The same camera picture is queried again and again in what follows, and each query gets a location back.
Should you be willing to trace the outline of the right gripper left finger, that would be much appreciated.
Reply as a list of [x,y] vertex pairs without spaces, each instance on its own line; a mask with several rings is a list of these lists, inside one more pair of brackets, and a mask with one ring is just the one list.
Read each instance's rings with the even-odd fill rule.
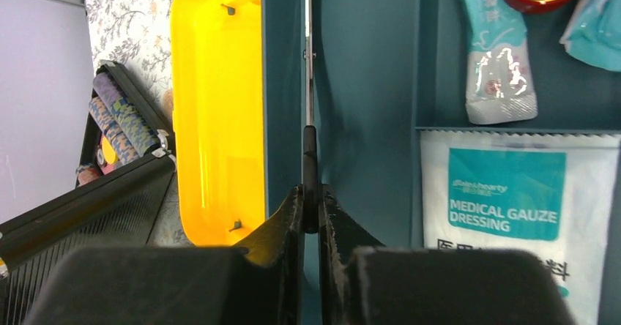
[[85,247],[62,259],[26,324],[298,324],[302,187],[230,247]]

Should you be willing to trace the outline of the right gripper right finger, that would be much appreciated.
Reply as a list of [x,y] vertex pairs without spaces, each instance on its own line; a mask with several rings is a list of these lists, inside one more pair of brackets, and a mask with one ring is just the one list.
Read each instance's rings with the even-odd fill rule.
[[503,249],[384,246],[324,186],[319,207],[324,324],[572,324],[550,272]]

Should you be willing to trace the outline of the black bandage shears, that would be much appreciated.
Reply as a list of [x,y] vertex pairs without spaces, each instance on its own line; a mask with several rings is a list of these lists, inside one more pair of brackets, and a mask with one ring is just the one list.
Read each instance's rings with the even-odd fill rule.
[[304,1],[305,7],[305,127],[303,129],[302,184],[304,189],[303,225],[307,234],[319,229],[319,177],[317,160],[317,137],[314,112],[313,50],[313,2]]

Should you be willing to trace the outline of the teal gauze packet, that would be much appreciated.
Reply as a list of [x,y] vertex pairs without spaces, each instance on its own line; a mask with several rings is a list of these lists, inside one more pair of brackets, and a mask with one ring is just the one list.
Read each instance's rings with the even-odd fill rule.
[[596,324],[618,135],[420,135],[424,245],[535,254],[578,324]]

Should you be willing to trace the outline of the teal plastic tray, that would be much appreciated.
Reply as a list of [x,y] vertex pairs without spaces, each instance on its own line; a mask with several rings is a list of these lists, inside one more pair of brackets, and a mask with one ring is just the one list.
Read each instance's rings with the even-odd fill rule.
[[[305,0],[263,0],[267,204],[302,181]],[[465,130],[468,21],[460,0],[312,0],[315,126],[322,182],[382,243],[422,247],[419,128]],[[539,102],[506,132],[620,133],[620,72],[570,57],[576,3],[525,17]],[[620,182],[598,324],[620,324]]]

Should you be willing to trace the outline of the small teal item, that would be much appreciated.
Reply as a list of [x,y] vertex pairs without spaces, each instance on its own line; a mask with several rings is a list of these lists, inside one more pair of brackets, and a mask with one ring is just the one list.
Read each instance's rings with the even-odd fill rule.
[[527,27],[505,0],[461,0],[469,21],[466,112],[471,123],[530,120],[538,101],[530,72]]

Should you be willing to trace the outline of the yellow plastic kit box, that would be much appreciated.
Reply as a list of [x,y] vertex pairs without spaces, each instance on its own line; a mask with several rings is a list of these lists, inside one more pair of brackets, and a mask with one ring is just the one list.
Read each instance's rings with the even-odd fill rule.
[[266,218],[261,0],[173,0],[170,23],[182,227],[233,245]]

